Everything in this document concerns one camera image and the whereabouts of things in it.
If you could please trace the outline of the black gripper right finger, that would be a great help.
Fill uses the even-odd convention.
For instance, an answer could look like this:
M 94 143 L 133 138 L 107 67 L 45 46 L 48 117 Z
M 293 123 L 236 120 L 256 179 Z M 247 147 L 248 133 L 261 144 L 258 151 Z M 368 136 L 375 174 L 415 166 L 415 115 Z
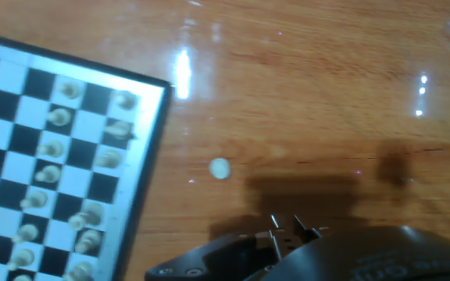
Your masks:
M 294 214 L 293 224 L 294 234 L 298 236 L 303 243 L 309 243 L 310 241 L 319 239 L 323 236 L 314 221 L 305 215 Z

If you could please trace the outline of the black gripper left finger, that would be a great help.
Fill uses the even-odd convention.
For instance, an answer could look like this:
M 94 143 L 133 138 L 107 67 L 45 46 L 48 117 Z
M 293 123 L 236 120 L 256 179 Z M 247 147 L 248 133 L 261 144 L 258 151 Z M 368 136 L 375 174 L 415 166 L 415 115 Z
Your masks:
M 210 227 L 210 241 L 159 264 L 145 273 L 146 281 L 247 280 L 277 263 L 268 215 L 243 215 Z

